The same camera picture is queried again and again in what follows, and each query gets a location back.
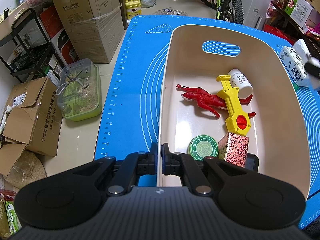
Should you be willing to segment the yellow toy with red dial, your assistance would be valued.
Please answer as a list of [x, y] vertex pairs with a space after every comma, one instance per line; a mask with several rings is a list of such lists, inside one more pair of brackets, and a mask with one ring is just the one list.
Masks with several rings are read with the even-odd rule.
[[251, 122], [248, 113], [242, 110], [240, 99], [238, 97], [239, 88], [232, 87], [230, 75], [219, 75], [216, 81], [220, 81], [222, 89], [217, 92], [217, 96], [225, 101], [228, 111], [228, 118], [225, 119], [228, 132], [246, 136], [251, 128]]

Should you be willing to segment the beige plastic storage basket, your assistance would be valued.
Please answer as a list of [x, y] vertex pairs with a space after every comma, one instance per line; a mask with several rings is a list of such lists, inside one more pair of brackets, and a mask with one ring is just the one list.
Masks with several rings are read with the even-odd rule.
[[258, 171], [294, 185], [307, 196], [310, 157], [303, 113], [272, 47], [270, 35], [243, 25], [177, 27], [164, 68], [158, 139], [171, 152], [184, 153], [197, 135], [223, 138], [227, 112], [215, 118], [194, 102], [184, 102], [176, 85], [201, 87], [215, 94], [222, 88], [217, 76], [238, 69], [253, 87], [253, 99], [244, 110], [256, 113], [248, 132], [248, 151], [258, 156]]

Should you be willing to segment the red floral patterned box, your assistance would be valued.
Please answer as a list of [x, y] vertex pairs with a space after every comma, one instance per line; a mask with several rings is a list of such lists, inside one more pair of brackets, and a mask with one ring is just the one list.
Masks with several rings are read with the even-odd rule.
[[247, 160], [249, 137], [228, 132], [218, 142], [218, 155], [221, 160], [244, 167]]

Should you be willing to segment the green round tin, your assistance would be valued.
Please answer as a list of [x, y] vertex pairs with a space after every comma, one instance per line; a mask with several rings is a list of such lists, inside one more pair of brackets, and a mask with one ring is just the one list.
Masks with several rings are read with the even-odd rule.
[[208, 135], [194, 137], [187, 149], [187, 153], [199, 161], [203, 161], [205, 157], [217, 157], [218, 151], [217, 142]]

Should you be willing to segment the open brown cardboard box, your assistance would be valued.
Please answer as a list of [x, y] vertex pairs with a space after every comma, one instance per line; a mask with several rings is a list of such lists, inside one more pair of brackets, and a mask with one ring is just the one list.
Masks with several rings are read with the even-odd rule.
[[56, 85], [42, 77], [15, 85], [7, 99], [12, 107], [2, 133], [1, 174], [7, 176], [23, 151], [54, 157], [62, 123]]

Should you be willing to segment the blue silicone baking mat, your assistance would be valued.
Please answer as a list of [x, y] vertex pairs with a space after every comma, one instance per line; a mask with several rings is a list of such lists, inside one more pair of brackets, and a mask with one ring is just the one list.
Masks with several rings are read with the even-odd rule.
[[[187, 24], [230, 27], [234, 23], [154, 15], [137, 16], [131, 21], [108, 89], [95, 159], [109, 155], [124, 159], [132, 152], [148, 152], [152, 143], [161, 144], [158, 139], [159, 118], [170, 38], [177, 27]], [[283, 46], [289, 45], [283, 38], [260, 32], [270, 35], [278, 57]], [[293, 85], [294, 81], [285, 70]], [[310, 87], [294, 90], [303, 113], [310, 157], [310, 191], [305, 196], [306, 210], [299, 223], [299, 227], [304, 228], [319, 217], [319, 94]]]

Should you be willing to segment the clear green plastic container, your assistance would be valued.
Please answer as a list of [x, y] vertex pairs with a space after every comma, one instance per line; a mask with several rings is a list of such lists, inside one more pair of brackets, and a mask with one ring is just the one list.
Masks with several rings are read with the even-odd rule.
[[57, 106], [67, 120], [81, 121], [99, 115], [103, 109], [99, 67], [90, 59], [67, 65], [56, 96]]

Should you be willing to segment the white pill bottle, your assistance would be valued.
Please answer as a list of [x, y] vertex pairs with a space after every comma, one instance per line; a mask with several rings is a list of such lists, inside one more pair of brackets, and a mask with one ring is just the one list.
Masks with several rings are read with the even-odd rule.
[[249, 97], [253, 92], [253, 87], [248, 81], [247, 77], [238, 69], [232, 69], [228, 72], [231, 76], [230, 83], [232, 87], [238, 87], [238, 96], [240, 99]]

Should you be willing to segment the red action figure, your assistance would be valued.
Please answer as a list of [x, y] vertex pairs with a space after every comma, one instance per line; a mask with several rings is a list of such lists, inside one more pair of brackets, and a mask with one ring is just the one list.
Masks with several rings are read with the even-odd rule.
[[184, 92], [181, 95], [184, 100], [196, 101], [200, 108], [210, 111], [217, 118], [220, 117], [220, 114], [215, 110], [216, 108], [227, 110], [226, 103], [221, 97], [210, 94], [201, 87], [191, 88], [177, 84], [176, 88]]

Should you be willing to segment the white printed tissue box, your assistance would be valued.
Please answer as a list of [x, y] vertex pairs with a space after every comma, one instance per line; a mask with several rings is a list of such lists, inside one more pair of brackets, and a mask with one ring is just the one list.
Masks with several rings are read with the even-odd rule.
[[311, 54], [303, 39], [295, 42], [293, 47], [283, 46], [279, 56], [294, 83], [299, 87], [311, 86], [309, 75], [304, 68]]

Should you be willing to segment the black metal rack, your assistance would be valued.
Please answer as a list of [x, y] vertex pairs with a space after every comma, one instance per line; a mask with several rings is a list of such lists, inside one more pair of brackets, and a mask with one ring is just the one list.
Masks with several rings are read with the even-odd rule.
[[[32, 21], [36, 23], [41, 36], [44, 38], [44, 44], [33, 46], [21, 34], [23, 28]], [[65, 64], [42, 28], [35, 10], [32, 8], [26, 9], [14, 20], [10, 27], [11, 30], [8, 35], [1, 38], [1, 47], [13, 42], [18, 49], [17, 55], [11, 60], [1, 57], [1, 63], [10, 72], [10, 75], [20, 83], [47, 76], [49, 73], [52, 73], [59, 80], [59, 69], [52, 67], [49, 62], [51, 59], [55, 59], [60, 68], [63, 68]]]

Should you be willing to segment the red gift box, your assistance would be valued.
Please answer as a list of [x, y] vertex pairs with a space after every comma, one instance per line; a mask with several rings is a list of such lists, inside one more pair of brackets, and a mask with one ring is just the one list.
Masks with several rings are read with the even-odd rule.
[[264, 32], [273, 34], [277, 37], [283, 38], [287, 40], [291, 45], [294, 45], [295, 42], [297, 41], [295, 38], [291, 37], [290, 35], [284, 33], [283, 31], [279, 30], [276, 27], [273, 27], [271, 25], [265, 24], [264, 25]]

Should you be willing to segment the large cardboard box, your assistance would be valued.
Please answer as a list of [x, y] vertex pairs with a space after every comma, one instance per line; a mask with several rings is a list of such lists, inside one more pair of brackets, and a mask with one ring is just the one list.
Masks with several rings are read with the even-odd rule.
[[53, 0], [80, 59], [109, 63], [124, 35], [119, 0]]

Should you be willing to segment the green white carton box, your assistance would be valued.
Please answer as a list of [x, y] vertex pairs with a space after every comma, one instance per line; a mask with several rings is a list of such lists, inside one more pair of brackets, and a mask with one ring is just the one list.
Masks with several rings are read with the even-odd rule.
[[312, 10], [312, 5], [306, 0], [289, 0], [285, 8], [286, 14], [302, 29]]

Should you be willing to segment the yellow detergent jug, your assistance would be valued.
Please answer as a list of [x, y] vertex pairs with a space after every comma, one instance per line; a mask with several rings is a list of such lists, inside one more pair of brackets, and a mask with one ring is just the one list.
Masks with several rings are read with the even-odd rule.
[[142, 14], [142, 5], [140, 0], [125, 0], [125, 8], [128, 21], [135, 16]]

